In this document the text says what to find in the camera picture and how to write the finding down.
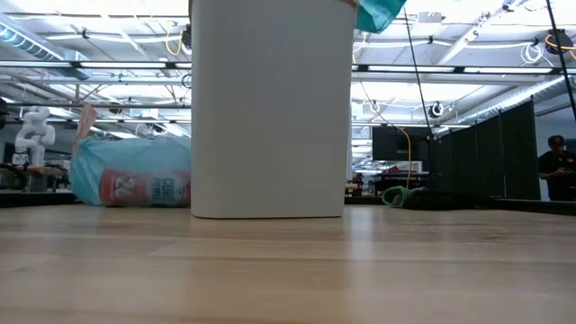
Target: trash can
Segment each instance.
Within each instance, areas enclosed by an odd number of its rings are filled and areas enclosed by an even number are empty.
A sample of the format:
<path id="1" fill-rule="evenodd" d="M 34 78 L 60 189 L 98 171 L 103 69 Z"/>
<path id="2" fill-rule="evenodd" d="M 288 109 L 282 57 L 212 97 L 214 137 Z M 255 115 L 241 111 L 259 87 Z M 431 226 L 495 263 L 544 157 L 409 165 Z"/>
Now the trash can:
<path id="1" fill-rule="evenodd" d="M 194 0 L 192 214 L 339 217 L 355 0 Z"/>

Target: wooden floor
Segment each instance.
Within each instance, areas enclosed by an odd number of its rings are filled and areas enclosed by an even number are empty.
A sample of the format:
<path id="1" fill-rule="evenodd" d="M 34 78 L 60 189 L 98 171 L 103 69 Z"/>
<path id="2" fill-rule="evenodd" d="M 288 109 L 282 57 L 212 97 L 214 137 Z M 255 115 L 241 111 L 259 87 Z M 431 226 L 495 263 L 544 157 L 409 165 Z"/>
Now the wooden floor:
<path id="1" fill-rule="evenodd" d="M 0 323 L 576 323 L 576 218 L 0 210 Z"/>

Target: green object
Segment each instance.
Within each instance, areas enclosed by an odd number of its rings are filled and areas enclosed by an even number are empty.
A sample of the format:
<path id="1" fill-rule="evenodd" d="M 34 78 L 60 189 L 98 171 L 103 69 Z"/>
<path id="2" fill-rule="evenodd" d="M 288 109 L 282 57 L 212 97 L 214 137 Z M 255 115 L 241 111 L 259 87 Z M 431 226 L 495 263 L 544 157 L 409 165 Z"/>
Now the green object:
<path id="1" fill-rule="evenodd" d="M 356 28 L 380 33 L 386 29 L 406 3 L 406 0 L 359 0 Z"/>
<path id="2" fill-rule="evenodd" d="M 389 188 L 382 194 L 382 202 L 390 207 L 402 208 L 404 206 L 404 203 L 408 199 L 409 192 L 410 190 L 404 188 L 403 186 L 396 186 Z M 394 197 L 396 197 L 399 194 L 401 194 L 401 201 L 398 203 L 394 203 Z"/>

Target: plastic bag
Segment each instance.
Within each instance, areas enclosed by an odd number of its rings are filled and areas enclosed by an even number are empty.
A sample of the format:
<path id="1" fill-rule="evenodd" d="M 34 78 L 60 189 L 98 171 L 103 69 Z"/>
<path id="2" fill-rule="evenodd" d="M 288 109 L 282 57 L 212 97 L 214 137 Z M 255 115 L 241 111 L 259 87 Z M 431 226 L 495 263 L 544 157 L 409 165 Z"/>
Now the plastic bag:
<path id="1" fill-rule="evenodd" d="M 190 206 L 192 143 L 187 138 L 88 138 L 70 164 L 72 191 L 107 206 Z"/>
<path id="2" fill-rule="evenodd" d="M 360 0 L 356 28 L 380 33 L 386 29 L 406 3 L 406 0 Z"/>

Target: black partition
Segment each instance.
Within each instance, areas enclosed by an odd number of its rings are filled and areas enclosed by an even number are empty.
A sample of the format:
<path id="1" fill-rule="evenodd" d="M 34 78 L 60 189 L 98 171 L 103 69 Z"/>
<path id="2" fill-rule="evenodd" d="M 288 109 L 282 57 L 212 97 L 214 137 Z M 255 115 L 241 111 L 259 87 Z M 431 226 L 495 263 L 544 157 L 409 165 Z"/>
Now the black partition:
<path id="1" fill-rule="evenodd" d="M 433 143 L 432 186 L 441 191 L 540 200 L 534 104 L 453 131 Z"/>

